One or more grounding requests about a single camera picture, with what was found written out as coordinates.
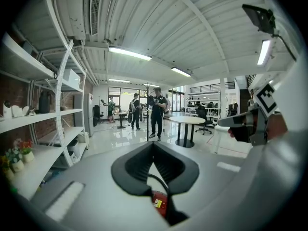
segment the staircase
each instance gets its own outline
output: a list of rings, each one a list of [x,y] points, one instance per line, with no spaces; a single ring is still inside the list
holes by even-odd
[[[247,89],[240,90],[240,114],[248,111],[248,100],[250,100],[250,94]]]

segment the flower pot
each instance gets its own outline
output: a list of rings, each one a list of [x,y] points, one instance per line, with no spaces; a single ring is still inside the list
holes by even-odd
[[[14,178],[13,171],[9,168],[4,171],[4,174],[8,180],[12,180]]]
[[[12,163],[12,167],[15,172],[19,172],[24,169],[25,165],[22,160],[19,160],[17,163]]]
[[[29,152],[28,154],[24,154],[24,160],[26,163],[31,162],[34,159],[34,155],[32,152]]]

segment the brick wall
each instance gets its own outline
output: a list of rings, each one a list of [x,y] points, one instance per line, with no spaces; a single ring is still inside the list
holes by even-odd
[[[11,105],[18,105],[19,107],[25,107],[27,105],[27,90],[28,84],[5,75],[0,74],[0,114],[3,115],[3,102],[5,100],[9,100]],[[34,97],[33,97],[33,106],[36,107],[38,103],[39,93],[42,90],[38,87],[35,87]],[[50,110],[54,110],[54,94],[51,92],[51,106]],[[92,93],[93,86],[86,80],[85,83],[85,94]],[[69,109],[74,108],[74,95],[78,92],[71,92],[68,96],[66,92],[64,92],[64,96],[66,98],[63,100],[62,105],[66,106]],[[69,114],[65,115],[62,118],[70,125],[74,126],[74,115]],[[37,138],[40,139],[47,135],[48,133],[56,130],[56,125],[54,119],[49,119],[41,122],[37,122],[34,124],[35,130],[37,134]],[[21,138],[22,140],[29,140],[30,137],[30,130],[29,126],[24,126],[21,128],[17,128],[14,130],[7,131],[5,133],[0,134],[0,153],[3,153],[5,150],[9,149],[13,145],[13,141],[15,139]]]

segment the railing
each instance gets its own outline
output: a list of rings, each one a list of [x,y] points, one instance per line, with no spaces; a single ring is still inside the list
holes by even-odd
[[[235,83],[232,82],[226,82],[225,83],[226,89],[235,89]],[[212,84],[212,85],[206,85],[206,86],[199,86],[199,87],[191,87],[191,93],[203,93],[203,92],[211,92],[211,91],[220,91],[220,84]]]
[[[251,83],[254,81],[256,75],[249,75],[246,79],[247,79],[247,85],[248,87],[251,85]]]

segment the man in black clothing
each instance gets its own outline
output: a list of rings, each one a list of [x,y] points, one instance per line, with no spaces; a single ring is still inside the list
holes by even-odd
[[[130,102],[130,108],[133,113],[133,121],[131,122],[131,130],[134,130],[134,123],[136,121],[136,130],[140,130],[139,127],[139,110],[140,110],[140,103],[138,100],[138,94],[134,94],[134,99]]]
[[[160,135],[162,134],[163,129],[163,113],[164,109],[166,108],[167,101],[166,98],[161,93],[160,87],[155,87],[155,94],[154,100],[157,100],[153,105],[152,115],[151,115],[151,121],[152,121],[152,134],[149,136],[149,138],[155,137],[155,126],[156,122],[158,124],[158,141],[161,141]]]

